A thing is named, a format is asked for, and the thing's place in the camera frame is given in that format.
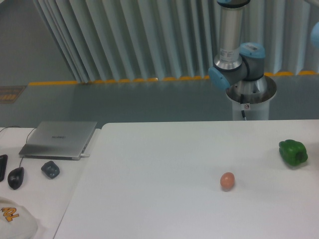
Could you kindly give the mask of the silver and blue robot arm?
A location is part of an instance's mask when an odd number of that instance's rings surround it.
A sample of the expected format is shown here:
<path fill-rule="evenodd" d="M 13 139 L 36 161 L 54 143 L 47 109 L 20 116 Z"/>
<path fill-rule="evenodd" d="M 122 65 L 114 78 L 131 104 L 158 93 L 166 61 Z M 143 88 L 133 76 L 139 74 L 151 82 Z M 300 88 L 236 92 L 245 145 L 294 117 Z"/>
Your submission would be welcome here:
<path fill-rule="evenodd" d="M 211 81 L 226 90 L 255 82 L 265 72 L 298 74 L 311 65 L 307 51 L 319 46 L 317 0 L 219 0 L 218 51 L 208 69 Z"/>

